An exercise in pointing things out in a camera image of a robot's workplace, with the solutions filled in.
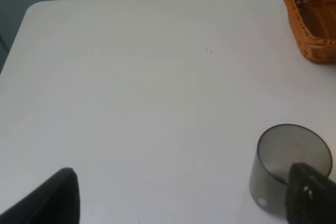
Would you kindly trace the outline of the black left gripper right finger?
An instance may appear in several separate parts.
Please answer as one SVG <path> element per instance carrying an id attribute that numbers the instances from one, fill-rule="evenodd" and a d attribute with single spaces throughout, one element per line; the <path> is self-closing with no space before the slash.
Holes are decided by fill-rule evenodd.
<path id="1" fill-rule="evenodd" d="M 335 182 L 305 163 L 294 163 L 285 206 L 288 223 L 335 223 Z"/>

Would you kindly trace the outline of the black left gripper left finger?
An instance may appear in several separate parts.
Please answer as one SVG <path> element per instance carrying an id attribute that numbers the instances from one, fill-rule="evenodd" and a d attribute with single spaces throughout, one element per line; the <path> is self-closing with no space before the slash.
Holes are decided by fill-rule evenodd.
<path id="1" fill-rule="evenodd" d="M 1 213 L 1 223 L 80 223 L 78 177 L 60 169 L 22 200 Z"/>

